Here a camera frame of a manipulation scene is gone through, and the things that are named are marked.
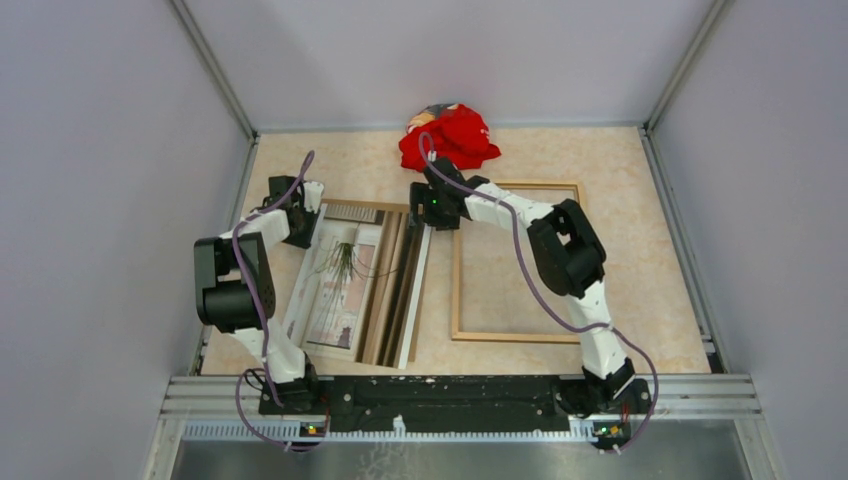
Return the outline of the wooden picture frame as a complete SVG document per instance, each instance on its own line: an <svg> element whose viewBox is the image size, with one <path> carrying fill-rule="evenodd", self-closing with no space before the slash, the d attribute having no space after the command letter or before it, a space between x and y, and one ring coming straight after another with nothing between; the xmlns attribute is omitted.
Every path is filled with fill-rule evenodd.
<svg viewBox="0 0 848 480"><path fill-rule="evenodd" d="M494 180L504 190L540 203L566 198L586 206L580 183L542 180ZM526 268L539 293L564 319L570 320L561 297L539 278L526 227L519 227ZM466 221L453 232L451 326L454 342L498 342L575 345L578 336L561 327L532 295L519 265L511 227Z"/></svg>

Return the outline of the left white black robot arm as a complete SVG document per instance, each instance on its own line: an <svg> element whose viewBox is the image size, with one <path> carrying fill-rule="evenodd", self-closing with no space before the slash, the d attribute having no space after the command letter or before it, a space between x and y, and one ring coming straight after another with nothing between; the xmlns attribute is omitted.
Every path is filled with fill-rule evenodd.
<svg viewBox="0 0 848 480"><path fill-rule="evenodd" d="M320 182L272 177L260 207L193 246L199 320L240 342L260 363L270 399L302 414L317 407L321 388L308 355L274 319L269 254L280 244L311 246L323 194Z"/></svg>

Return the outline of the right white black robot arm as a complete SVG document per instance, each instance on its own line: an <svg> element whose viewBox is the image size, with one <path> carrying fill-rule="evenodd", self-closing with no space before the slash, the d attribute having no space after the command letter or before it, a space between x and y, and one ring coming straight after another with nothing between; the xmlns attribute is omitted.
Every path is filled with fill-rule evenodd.
<svg viewBox="0 0 848 480"><path fill-rule="evenodd" d="M639 382L626 351L635 344L617 329L608 308L605 249L582 207L572 199L542 203L516 195L489 179L463 177L446 157L425 158L424 182L410 186L412 219L440 230L456 230L462 220L482 222L512 235L520 271L542 309L577 335L583 381L566 406L576 415L652 415L656 387Z"/></svg>

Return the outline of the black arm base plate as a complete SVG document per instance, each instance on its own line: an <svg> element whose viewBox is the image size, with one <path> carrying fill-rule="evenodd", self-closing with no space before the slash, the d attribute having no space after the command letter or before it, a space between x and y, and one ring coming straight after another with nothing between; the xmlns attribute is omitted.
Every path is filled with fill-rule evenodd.
<svg viewBox="0 0 848 480"><path fill-rule="evenodd" d="M280 406L262 391L262 415L317 415L332 433L387 432L402 421L411 433L565 432L594 415L645 414L648 383L634 380L614 400L583 377L335 376L318 379L318 399L305 409Z"/></svg>

